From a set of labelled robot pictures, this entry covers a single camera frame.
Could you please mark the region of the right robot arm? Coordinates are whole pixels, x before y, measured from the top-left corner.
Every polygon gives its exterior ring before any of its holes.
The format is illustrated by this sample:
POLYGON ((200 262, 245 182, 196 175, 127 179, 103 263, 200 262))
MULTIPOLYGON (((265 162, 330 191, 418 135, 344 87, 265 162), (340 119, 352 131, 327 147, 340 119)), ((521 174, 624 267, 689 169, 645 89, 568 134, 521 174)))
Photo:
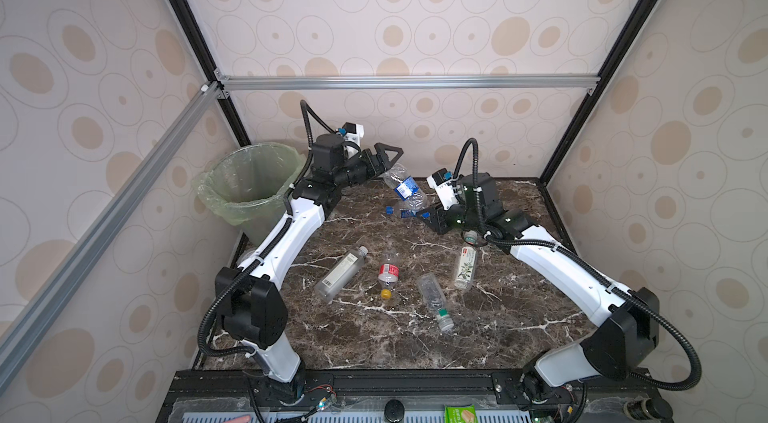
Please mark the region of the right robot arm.
POLYGON ((527 371, 530 382, 559 387, 596 376, 623 381, 656 348, 658 324, 619 296, 626 285, 579 260, 522 210, 504 208, 489 174, 455 179, 440 169, 427 183, 439 198, 427 211, 430 228, 438 234, 476 232, 538 272, 594 325, 589 336, 537 356, 527 371))

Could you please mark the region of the clear bottle white cap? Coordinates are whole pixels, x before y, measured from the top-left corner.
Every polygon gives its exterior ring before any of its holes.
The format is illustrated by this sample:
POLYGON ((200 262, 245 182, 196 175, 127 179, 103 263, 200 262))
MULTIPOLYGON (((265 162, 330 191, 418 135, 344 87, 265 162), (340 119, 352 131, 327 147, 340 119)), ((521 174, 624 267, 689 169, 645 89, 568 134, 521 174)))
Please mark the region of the clear bottle white cap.
POLYGON ((315 285, 314 291, 325 303, 330 303, 344 286, 365 265, 368 249, 360 246, 348 251, 315 285))

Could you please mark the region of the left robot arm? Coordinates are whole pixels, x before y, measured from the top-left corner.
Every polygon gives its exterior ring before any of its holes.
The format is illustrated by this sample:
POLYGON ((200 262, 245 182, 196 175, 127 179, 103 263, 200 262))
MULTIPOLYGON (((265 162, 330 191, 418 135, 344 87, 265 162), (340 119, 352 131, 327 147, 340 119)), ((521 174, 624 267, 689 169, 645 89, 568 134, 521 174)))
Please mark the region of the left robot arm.
POLYGON ((342 190, 390 170, 399 147, 377 143, 362 149, 339 133, 311 142, 305 166, 283 195, 286 212, 255 252, 237 268, 216 276, 216 297, 198 331, 200 350, 210 357, 244 354, 280 384, 303 381, 303 363, 285 334, 288 310, 280 294, 295 258, 325 222, 342 190))

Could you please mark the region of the clear bottle red label yellow cap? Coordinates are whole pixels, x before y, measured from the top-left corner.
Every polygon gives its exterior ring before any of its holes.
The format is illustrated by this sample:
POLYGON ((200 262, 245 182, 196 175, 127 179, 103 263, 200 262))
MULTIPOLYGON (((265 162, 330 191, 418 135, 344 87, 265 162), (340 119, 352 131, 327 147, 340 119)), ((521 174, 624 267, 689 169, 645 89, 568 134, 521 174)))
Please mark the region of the clear bottle red label yellow cap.
POLYGON ((400 265, 395 253, 385 254, 379 267, 378 282, 380 296, 383 300, 389 300, 393 296, 393 290, 400 280, 400 265))

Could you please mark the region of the clear Pocari bottle blue label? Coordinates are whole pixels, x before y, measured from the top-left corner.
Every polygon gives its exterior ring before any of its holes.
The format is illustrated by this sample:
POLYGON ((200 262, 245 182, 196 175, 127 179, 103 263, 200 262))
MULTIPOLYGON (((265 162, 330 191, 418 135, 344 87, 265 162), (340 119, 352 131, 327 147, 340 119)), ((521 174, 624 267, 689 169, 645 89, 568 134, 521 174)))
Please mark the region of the clear Pocari bottle blue label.
POLYGON ((401 163, 395 163, 382 174, 384 183, 400 199, 399 210, 416 214, 428 206, 428 199, 409 170, 401 163))

